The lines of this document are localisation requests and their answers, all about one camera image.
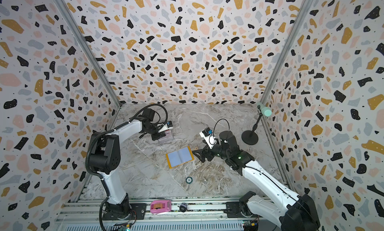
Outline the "yellow leather card holder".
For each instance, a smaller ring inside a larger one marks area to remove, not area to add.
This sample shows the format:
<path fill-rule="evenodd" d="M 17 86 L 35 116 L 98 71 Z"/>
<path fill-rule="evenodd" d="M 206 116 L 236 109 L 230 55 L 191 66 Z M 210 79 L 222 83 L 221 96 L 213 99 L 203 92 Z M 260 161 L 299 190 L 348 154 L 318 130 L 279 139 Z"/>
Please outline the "yellow leather card holder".
<path fill-rule="evenodd" d="M 195 159 L 189 146 L 171 153 L 167 153 L 166 158 L 170 169 L 191 162 Z"/>

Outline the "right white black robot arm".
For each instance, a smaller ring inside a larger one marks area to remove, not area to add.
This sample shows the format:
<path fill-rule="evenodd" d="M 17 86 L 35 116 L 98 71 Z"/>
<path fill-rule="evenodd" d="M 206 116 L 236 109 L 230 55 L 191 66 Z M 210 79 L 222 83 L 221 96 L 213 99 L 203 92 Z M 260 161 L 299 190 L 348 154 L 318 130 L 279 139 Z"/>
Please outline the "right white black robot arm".
<path fill-rule="evenodd" d="M 221 132 L 216 138 L 213 131 L 206 128 L 200 136 L 205 147 L 193 151 L 193 154 L 201 162 L 221 158 L 269 198 L 266 201 L 249 191 L 235 205 L 227 208 L 228 215 L 260 216 L 282 231 L 317 231 L 321 227 L 314 200 L 307 194 L 300 196 L 270 175 L 251 154 L 240 149 L 231 131 Z"/>

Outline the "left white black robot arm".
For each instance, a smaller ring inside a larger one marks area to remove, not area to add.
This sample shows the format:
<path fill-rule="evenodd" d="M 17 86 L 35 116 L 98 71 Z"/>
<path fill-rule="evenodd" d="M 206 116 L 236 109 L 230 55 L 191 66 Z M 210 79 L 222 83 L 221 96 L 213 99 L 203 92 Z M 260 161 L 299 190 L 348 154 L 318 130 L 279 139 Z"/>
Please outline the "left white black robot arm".
<path fill-rule="evenodd" d="M 151 107 L 145 106 L 128 121 L 112 128 L 109 131 L 95 132 L 92 134 L 88 147 L 85 167 L 89 174 L 99 177 L 106 192 L 106 200 L 101 207 L 118 219 L 129 216 L 132 208 L 129 196 L 123 189 L 119 172 L 117 171 L 121 162 L 121 146 L 131 136 L 140 134 L 140 138 L 151 135 L 153 141 L 166 136 L 166 131 L 173 128 L 168 120 L 168 111 L 163 105 L 157 104 L 164 110 L 165 120 L 153 122 L 157 113 Z"/>

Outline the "clear acrylic card box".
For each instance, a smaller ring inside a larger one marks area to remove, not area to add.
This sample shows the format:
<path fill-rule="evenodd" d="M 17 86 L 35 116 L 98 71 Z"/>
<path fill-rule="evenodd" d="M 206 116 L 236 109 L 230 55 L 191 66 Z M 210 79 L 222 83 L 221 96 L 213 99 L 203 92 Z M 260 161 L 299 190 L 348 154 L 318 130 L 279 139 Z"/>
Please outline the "clear acrylic card box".
<path fill-rule="evenodd" d="M 168 135 L 166 135 L 165 132 L 162 132 L 162 134 L 164 134 L 164 136 L 161 137 L 161 138 L 158 140 L 158 143 L 159 143 L 159 144 L 162 144 L 162 143 L 165 143 L 165 142 L 170 142 L 170 141 L 174 140 L 173 131 L 172 131 L 171 134 L 168 134 Z"/>

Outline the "black microphone stand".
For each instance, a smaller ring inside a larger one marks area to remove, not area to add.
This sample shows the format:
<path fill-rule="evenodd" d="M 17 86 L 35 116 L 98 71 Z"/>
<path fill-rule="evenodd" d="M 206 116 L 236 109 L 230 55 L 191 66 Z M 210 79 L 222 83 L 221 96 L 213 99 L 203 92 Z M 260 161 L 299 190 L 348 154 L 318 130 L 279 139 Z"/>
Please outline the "black microphone stand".
<path fill-rule="evenodd" d="M 259 136 L 256 133 L 256 130 L 258 128 L 258 124 L 262 118 L 263 114 L 260 113 L 256 123 L 253 125 L 252 130 L 247 130 L 242 133 L 242 141 L 250 146 L 253 146 L 258 143 L 259 141 Z"/>

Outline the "small black knob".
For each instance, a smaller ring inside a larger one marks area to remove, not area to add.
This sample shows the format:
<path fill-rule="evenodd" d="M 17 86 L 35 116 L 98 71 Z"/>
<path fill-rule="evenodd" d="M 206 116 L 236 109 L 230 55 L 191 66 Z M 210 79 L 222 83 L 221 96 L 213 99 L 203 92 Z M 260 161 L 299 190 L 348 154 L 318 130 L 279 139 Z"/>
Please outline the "small black knob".
<path fill-rule="evenodd" d="M 179 206 L 179 211 L 185 213 L 188 210 L 188 205 L 186 203 L 181 203 Z"/>

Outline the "right circuit board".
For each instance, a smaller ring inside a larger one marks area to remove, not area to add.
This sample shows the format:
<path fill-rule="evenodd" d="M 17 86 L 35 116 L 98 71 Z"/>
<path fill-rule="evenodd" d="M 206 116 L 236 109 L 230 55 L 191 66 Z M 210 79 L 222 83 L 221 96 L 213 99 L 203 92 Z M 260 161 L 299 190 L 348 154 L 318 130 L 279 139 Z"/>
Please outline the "right circuit board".
<path fill-rule="evenodd" d="M 259 230 L 259 221 L 243 221 L 242 223 L 244 231 L 258 231 Z"/>

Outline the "pink tape dispenser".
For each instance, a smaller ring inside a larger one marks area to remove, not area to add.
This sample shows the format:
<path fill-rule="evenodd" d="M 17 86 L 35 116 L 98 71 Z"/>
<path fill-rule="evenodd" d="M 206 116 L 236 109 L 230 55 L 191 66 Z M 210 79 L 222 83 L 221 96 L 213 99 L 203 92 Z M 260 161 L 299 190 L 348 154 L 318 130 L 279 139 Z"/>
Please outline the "pink tape dispenser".
<path fill-rule="evenodd" d="M 153 215 L 167 213 L 172 210 L 171 200 L 155 200 L 150 204 L 150 213 Z"/>

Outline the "green circuit board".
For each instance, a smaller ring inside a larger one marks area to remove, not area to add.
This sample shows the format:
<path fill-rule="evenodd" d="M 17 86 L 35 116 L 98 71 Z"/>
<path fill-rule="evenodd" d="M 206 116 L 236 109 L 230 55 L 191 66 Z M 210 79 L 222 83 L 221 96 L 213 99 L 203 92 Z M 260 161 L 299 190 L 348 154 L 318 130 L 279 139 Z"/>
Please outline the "green circuit board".
<path fill-rule="evenodd" d="M 132 225 L 131 223 L 121 225 L 118 231 L 131 231 Z"/>

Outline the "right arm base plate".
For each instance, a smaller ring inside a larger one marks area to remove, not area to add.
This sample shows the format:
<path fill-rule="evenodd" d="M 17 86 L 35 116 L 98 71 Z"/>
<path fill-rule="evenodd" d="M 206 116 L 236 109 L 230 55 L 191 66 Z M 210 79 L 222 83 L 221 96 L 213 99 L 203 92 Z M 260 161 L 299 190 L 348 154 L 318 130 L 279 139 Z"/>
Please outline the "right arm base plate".
<path fill-rule="evenodd" d="M 262 218 L 263 216 L 259 216 L 251 213 L 246 202 L 236 201 L 236 202 L 226 202 L 226 208 L 224 213 L 228 218 L 249 218 L 256 219 Z"/>

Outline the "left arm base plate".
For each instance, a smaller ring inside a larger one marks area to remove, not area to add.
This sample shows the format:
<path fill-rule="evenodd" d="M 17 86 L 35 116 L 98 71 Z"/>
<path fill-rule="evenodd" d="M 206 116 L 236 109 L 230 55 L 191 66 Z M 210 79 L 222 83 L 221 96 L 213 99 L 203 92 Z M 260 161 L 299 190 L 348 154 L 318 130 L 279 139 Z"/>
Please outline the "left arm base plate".
<path fill-rule="evenodd" d="M 106 213 L 103 214 L 103 221 L 135 221 L 143 220 L 147 210 L 146 204 L 120 204 L 112 205 L 107 203 Z"/>

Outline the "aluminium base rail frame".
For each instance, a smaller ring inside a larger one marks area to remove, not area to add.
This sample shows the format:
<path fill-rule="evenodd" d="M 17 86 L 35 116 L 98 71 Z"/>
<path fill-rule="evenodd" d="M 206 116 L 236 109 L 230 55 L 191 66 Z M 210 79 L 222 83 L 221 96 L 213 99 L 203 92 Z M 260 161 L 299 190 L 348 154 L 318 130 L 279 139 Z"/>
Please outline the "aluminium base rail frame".
<path fill-rule="evenodd" d="M 105 207 L 99 200 L 69 203 L 65 205 L 55 221 L 56 231 L 118 231 L 119 227 L 131 223 L 131 231 L 243 231 L 243 221 L 259 221 L 259 231 L 282 231 L 265 218 L 228 218 L 224 213 L 226 202 L 239 201 L 239 197 L 207 197 L 171 200 L 172 210 L 153 215 L 150 204 L 155 199 L 133 199 L 130 204 L 146 204 L 143 220 L 103 221 Z M 179 205 L 186 203 L 188 210 L 179 211 Z"/>

